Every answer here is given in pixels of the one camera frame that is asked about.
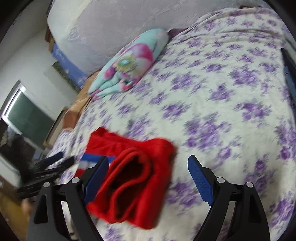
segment bed sheet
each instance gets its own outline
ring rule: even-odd
[[[209,13],[173,38],[133,89],[92,102],[74,131],[60,135],[52,154],[77,160],[99,126],[136,140],[166,138],[178,149],[157,227],[95,220],[104,240],[192,240],[209,211],[187,169],[192,154],[231,183],[253,182],[271,240],[281,236],[296,194],[296,131],[279,50],[286,32],[270,9]],[[229,209],[219,240],[231,215]],[[68,211],[65,217],[69,224]]]

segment silver screw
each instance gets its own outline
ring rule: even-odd
[[[77,183],[77,182],[79,182],[79,181],[80,181],[79,177],[74,177],[74,178],[72,179],[72,183]]]
[[[218,178],[217,178],[217,182],[219,182],[219,183],[224,183],[224,182],[225,182],[225,179],[222,178],[222,177],[218,177]]]
[[[50,182],[45,182],[45,183],[43,184],[43,186],[44,186],[45,188],[48,188],[48,187],[50,186]]]
[[[253,183],[251,183],[251,182],[247,182],[247,187],[248,188],[252,188],[254,185],[253,185]]]

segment green board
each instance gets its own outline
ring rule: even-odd
[[[23,136],[42,147],[54,121],[21,92],[7,116]]]

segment white wall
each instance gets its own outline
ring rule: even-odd
[[[46,28],[50,0],[34,0],[17,17],[0,44],[0,68],[25,42]]]
[[[50,79],[44,75],[56,61],[44,36],[45,29],[26,42],[0,70],[0,106],[20,80],[34,103],[55,120],[64,106],[74,102],[76,92],[54,70],[50,71]]]
[[[15,187],[19,187],[19,184],[20,184],[20,175],[19,175],[18,170],[16,170],[1,155],[0,155],[0,174],[11,185],[13,185]]]

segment red fabric fold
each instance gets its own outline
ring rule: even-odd
[[[155,227],[171,177],[174,146],[156,138],[134,141],[103,127],[91,134],[85,153],[115,156],[90,213],[109,223]]]

